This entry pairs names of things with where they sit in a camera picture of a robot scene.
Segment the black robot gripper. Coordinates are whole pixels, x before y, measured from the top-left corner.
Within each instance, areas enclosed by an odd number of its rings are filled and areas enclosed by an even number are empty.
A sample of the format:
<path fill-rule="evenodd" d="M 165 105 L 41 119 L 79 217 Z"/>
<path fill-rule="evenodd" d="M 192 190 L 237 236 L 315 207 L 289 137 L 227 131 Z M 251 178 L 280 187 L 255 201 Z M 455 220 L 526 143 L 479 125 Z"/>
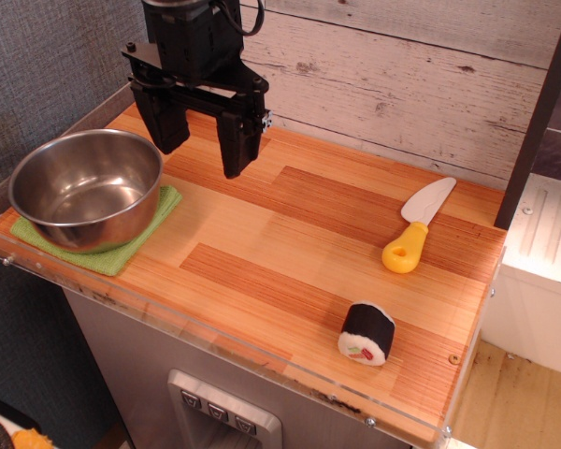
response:
<path fill-rule="evenodd" d="M 259 154 L 271 125 L 268 83 L 241 59 L 244 40 L 261 30 L 258 2 L 252 28 L 238 1 L 145 1 L 148 40 L 127 43 L 131 90 L 154 145 L 170 154 L 189 137 L 189 109 L 217 117 L 227 179 L 238 177 Z"/>

